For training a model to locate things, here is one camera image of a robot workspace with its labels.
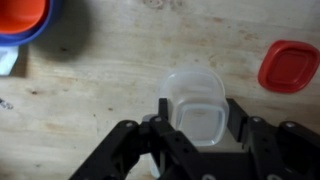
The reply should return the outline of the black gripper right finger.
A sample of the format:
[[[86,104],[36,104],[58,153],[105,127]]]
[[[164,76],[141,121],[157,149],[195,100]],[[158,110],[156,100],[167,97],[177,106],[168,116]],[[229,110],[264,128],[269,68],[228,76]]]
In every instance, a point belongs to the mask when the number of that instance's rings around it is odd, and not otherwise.
[[[229,118],[227,128],[236,142],[241,143],[244,140],[244,127],[247,123],[248,114],[232,98],[227,99],[229,105]]]

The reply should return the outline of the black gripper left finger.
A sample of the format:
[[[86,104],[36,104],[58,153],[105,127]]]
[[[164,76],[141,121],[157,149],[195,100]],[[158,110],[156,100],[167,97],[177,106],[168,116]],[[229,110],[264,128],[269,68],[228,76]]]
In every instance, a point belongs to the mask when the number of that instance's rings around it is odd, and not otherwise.
[[[169,121],[169,106],[166,98],[160,98],[158,101],[158,115],[162,119]]]

